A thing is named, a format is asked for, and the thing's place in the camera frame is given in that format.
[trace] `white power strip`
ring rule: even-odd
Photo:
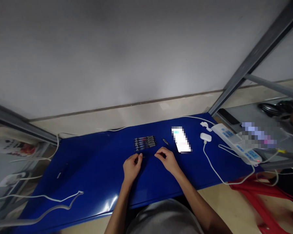
[[[250,165],[257,166],[263,160],[253,149],[245,149],[242,144],[242,140],[236,136],[231,130],[229,130],[224,124],[219,123],[212,127],[212,130],[227,144],[231,149],[233,149],[238,155],[240,155],[242,160]]]

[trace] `smartphone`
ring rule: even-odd
[[[187,136],[185,135],[182,127],[172,127],[172,135],[179,153],[188,153],[192,151]]]

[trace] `table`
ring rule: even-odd
[[[208,113],[194,116],[216,123]],[[46,194],[55,199],[64,199],[78,190],[84,191],[84,194],[75,200],[70,210],[54,210],[34,225],[16,227],[14,233],[46,233],[110,215],[124,177],[122,165],[135,153],[133,139],[136,137],[154,135],[158,144],[142,151],[144,158],[132,187],[130,208],[182,194],[175,178],[164,168],[161,161],[154,157],[154,153],[162,146],[174,152],[180,168],[196,189],[221,183],[203,153],[201,132],[212,136],[212,141],[207,143],[205,151],[224,181],[236,180],[251,173],[251,166],[218,147],[218,144],[225,144],[224,141],[214,132],[203,128],[201,122],[199,119],[184,117],[127,127],[116,132],[106,131],[63,139],[33,195]],[[191,153],[178,153],[171,134],[172,126],[183,127],[192,148]],[[66,163],[64,173],[57,179]],[[69,205],[72,199],[62,203]],[[33,198],[20,218],[37,218],[58,204],[45,198]]]

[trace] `forearm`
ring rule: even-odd
[[[225,222],[202,198],[202,196],[191,185],[191,183],[181,170],[176,173],[174,177],[178,181],[186,199],[188,200],[195,217],[205,231],[207,231],[209,234],[232,234]]]
[[[104,234],[124,233],[125,217],[131,184],[123,182],[117,203]]]

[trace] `gray wall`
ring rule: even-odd
[[[288,0],[0,0],[0,105],[29,119],[224,87]]]

